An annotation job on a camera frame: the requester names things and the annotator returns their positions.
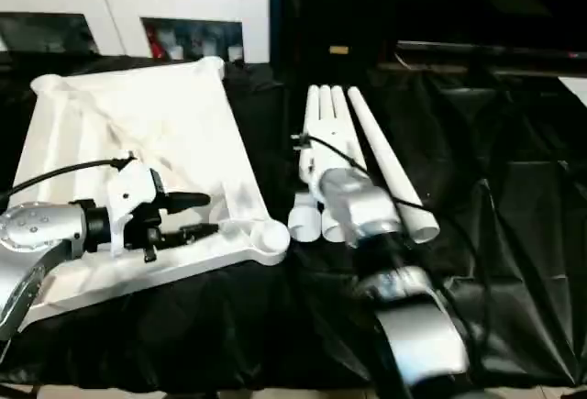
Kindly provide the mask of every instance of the white plastic tray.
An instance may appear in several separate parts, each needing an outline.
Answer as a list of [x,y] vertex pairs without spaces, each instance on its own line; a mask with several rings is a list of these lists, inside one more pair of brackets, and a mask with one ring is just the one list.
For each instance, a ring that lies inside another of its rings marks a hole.
[[[211,194],[199,211],[163,216],[163,230],[199,221],[221,222],[218,234],[166,249],[144,263],[140,250],[113,258],[86,253],[50,273],[23,325],[87,305],[173,282],[239,261],[280,262],[287,228],[271,220],[260,194],[215,57],[196,63],[61,78],[45,75],[31,87],[39,98],[15,184],[82,161],[120,157],[134,150],[161,174],[166,191]],[[70,173],[11,199],[104,203],[112,169]]]

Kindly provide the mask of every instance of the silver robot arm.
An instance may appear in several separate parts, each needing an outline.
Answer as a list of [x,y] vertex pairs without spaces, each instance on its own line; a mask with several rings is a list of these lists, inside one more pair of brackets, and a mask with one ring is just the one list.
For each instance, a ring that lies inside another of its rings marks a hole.
[[0,216],[0,340],[15,334],[46,275],[82,256],[85,235],[79,205],[23,204]]
[[200,193],[164,193],[159,175],[138,161],[129,162],[107,184],[106,207],[92,200],[68,205],[40,202],[9,208],[0,216],[0,341],[11,339],[53,268],[96,252],[100,244],[142,249],[145,262],[159,249],[206,237],[217,225],[198,224],[161,233],[160,210],[168,214],[208,205]]
[[[309,130],[331,146],[310,140],[310,192],[340,224],[360,279],[356,294],[375,306],[405,385],[465,373],[462,338],[426,272],[413,264],[391,196],[332,150],[347,147],[336,123],[318,121]],[[301,142],[308,149],[308,140]]]

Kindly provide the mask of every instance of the black plastic sheet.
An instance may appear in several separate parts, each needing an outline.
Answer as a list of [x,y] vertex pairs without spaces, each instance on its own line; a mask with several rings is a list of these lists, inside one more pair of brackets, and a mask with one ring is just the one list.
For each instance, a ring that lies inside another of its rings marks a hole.
[[[0,66],[2,122],[22,136],[0,132],[2,186],[17,166],[35,76],[150,63],[36,57]],[[301,129],[305,85],[257,66],[231,67],[225,87],[267,206],[284,220],[295,187],[287,137]],[[491,277],[489,350],[475,379],[585,382],[585,106],[549,78],[373,72],[360,87],[425,203],[464,226]],[[440,225],[426,262],[480,336],[480,270]],[[346,296],[351,278],[344,248],[293,243],[274,267],[240,263],[33,324],[13,339],[0,380],[169,393],[361,387],[371,383],[375,328]]]

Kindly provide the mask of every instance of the table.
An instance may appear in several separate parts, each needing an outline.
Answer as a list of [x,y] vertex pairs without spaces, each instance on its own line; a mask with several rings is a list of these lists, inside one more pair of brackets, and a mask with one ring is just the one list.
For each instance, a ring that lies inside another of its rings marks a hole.
[[[155,63],[2,58],[0,189],[10,186],[35,104],[30,80]],[[287,138],[301,128],[306,88],[287,79],[263,65],[232,67],[225,84],[281,220],[295,189]],[[452,214],[483,257],[492,302],[479,384],[586,382],[587,108],[556,78],[370,72],[360,88],[423,200]],[[368,167],[376,172],[372,159]],[[480,270],[440,224],[426,261],[479,335]],[[276,267],[241,263],[32,325],[13,339],[0,381],[169,393],[362,387],[372,323],[345,297],[351,278],[344,248],[293,243]]]

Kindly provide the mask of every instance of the cabinet door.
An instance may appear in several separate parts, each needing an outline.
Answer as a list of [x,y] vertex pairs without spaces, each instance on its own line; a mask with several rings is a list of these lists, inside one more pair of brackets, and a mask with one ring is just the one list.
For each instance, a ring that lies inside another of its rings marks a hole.
[[107,0],[127,55],[269,61],[268,0]]
[[0,0],[0,50],[123,54],[105,0]]

